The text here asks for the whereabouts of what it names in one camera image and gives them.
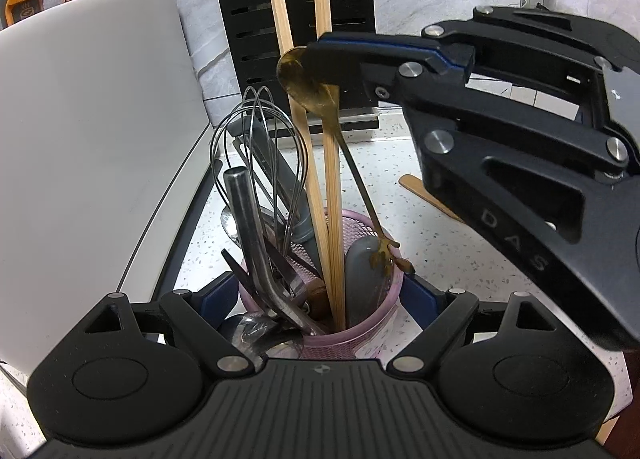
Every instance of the metal spoon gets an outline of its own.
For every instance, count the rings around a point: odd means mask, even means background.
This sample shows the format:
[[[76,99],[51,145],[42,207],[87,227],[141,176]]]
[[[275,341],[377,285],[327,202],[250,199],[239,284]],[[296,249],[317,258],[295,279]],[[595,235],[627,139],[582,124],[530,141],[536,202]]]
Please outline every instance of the metal spoon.
[[[254,279],[260,297],[278,315],[289,320],[303,333],[312,336],[325,334],[314,320],[284,296],[281,286],[271,274],[249,170],[244,166],[230,168],[225,171],[223,179],[231,211],[238,227],[238,237],[247,271]]]
[[[245,313],[224,320],[218,332],[254,363],[259,371],[266,357],[297,359],[302,353],[302,333],[295,329],[282,331],[268,316]]]
[[[262,213],[262,218],[271,226],[273,224],[273,212],[263,206],[260,206],[260,212]],[[220,225],[222,225],[222,229],[226,233],[226,236],[228,236],[231,239],[231,242],[239,248],[240,239],[238,238],[238,227],[236,226],[236,220],[234,219],[229,206],[225,206],[220,212]],[[281,231],[284,231],[284,226],[282,224],[280,224],[280,227],[282,229]]]
[[[311,78],[305,68],[302,67],[300,58],[305,53],[305,47],[294,47],[282,55],[278,61],[276,76],[280,85],[287,91],[287,94],[296,100],[300,105],[322,118],[322,125],[326,126],[331,134],[335,137],[340,149],[344,154],[347,165],[351,170],[351,174],[356,182],[362,200],[364,201],[367,213],[373,222],[373,228],[380,240],[378,252],[371,257],[371,267],[377,267],[379,263],[385,262],[385,275],[388,276],[392,272],[391,262],[406,273],[414,273],[414,266],[407,259],[398,259],[389,249],[389,246],[399,248],[400,244],[385,235],[380,225],[380,220],[376,214],[376,209],[371,202],[367,187],[362,180],[358,166],[353,160],[353,156],[347,146],[347,142],[342,135],[340,129],[340,120],[338,119],[338,105],[334,101],[330,87],[316,82]]]

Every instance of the spoon bowl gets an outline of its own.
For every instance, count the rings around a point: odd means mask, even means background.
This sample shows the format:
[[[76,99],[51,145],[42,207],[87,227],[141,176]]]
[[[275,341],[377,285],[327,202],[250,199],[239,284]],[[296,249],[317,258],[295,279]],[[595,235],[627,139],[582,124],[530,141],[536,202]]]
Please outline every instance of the spoon bowl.
[[[342,135],[340,129],[340,120],[338,118],[338,104],[334,99],[331,87],[315,81],[305,70],[302,65],[302,56],[306,47],[294,47],[290,49],[278,61],[276,68],[276,76],[282,88],[296,102],[305,107],[308,111],[322,118],[323,127],[329,129],[335,137],[340,149],[344,154],[347,165],[351,170],[353,179],[356,182],[360,196],[364,201],[367,213],[376,230],[376,235],[380,240],[378,252],[371,255],[370,265],[372,268],[378,267],[380,264],[385,265],[385,276],[389,276],[392,272],[392,262],[404,272],[415,272],[414,266],[407,259],[399,259],[395,257],[390,250],[390,246],[399,248],[400,244],[388,238],[380,225],[380,220],[376,214],[376,209],[367,192],[367,187],[362,180],[358,166],[351,155],[347,142]]]

